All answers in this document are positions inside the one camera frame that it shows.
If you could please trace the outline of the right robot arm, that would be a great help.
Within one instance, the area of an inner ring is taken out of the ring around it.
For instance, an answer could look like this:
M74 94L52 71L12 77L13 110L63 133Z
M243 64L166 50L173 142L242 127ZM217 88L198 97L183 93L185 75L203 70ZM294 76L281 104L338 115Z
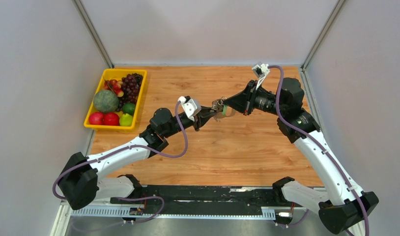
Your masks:
M365 218L378 204L378 197L364 191L337 160L318 123L303 108L304 95L295 78L284 78L276 94L260 87L257 81L250 81L224 104L244 115L254 109L275 114L279 107L279 129L305 155L325 187L325 192L319 192L285 177L273 184L272 198L276 204L293 202L305 207L317 214L333 234L366 236L369 230Z

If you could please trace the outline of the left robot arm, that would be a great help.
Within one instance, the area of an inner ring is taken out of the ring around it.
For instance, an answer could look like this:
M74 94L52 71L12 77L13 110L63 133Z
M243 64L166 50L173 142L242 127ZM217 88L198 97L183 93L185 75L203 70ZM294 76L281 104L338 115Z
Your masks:
M185 113L172 114L167 108L155 111L150 124L131 141L111 150L84 156L81 152L73 154L52 186L56 198L66 200L72 209L77 210L89 205L102 192L101 180L126 165L148 159L155 155L168 158L180 158L188 150L186 128L199 131L217 111L210 107L200 107L200 111L189 119ZM184 137L184 149L180 154L166 154L167 138L181 132Z

